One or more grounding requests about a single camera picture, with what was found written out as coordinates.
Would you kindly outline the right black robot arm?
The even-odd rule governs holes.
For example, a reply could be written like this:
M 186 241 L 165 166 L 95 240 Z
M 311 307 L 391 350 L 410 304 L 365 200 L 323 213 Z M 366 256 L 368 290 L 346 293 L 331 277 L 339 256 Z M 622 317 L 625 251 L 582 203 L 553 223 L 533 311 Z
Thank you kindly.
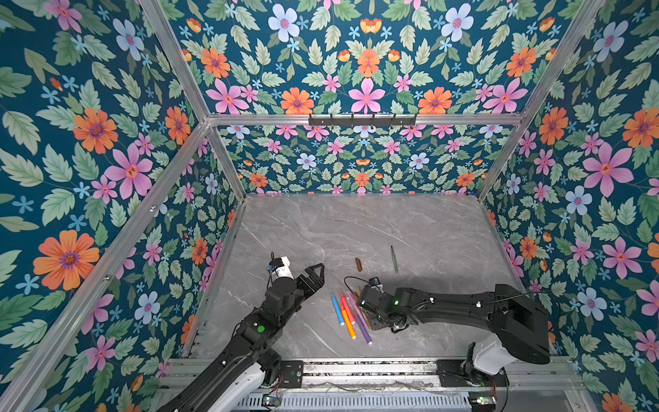
M 478 294 L 439 294 L 417 288 L 397 288 L 390 294 L 371 281 L 356 304 L 375 331 L 388 329 L 396 334 L 412 325 L 431 323 L 488 331 L 482 341 L 470 343 L 460 371 L 453 374 L 473 384 L 494 377 L 513 362 L 550 362 L 548 312 L 508 284 Z

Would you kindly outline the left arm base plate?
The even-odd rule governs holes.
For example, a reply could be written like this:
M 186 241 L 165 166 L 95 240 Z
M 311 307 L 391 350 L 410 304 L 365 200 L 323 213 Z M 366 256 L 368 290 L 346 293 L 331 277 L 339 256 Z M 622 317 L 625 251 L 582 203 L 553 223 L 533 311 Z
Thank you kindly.
M 302 388 L 305 363 L 302 360 L 278 360 L 264 369 L 263 389 Z

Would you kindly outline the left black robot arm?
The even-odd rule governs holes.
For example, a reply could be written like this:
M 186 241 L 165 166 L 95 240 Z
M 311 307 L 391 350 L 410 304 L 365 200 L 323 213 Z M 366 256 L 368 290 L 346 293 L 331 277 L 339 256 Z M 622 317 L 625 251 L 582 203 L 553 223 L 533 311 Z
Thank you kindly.
M 278 380 L 281 356 L 273 346 L 287 322 L 324 284 L 322 263 L 293 276 L 286 257 L 273 257 L 262 304 L 238 322 L 218 357 L 159 410 L 231 411 L 261 385 Z

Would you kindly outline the dark green brown marker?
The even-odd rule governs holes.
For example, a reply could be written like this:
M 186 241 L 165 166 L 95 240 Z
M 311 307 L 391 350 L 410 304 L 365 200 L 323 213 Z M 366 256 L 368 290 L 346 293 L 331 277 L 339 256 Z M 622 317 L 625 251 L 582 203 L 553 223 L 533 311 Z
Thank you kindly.
M 391 251 L 391 262 L 392 262 L 393 270 L 396 274 L 399 274 L 400 269 L 399 269 L 399 265 L 398 265 L 398 262 L 397 262 L 396 251 L 395 251 L 395 248 L 393 247 L 393 245 L 390 246 L 390 251 Z

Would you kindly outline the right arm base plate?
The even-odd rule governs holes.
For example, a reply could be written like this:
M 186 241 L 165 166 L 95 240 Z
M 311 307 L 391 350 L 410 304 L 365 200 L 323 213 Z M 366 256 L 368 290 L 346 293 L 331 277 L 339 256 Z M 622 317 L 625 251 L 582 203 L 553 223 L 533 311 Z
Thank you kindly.
M 505 372 L 488 375 L 478 370 L 467 372 L 466 360 L 439 359 L 435 362 L 437 376 L 443 387 L 489 387 L 504 388 L 510 385 Z

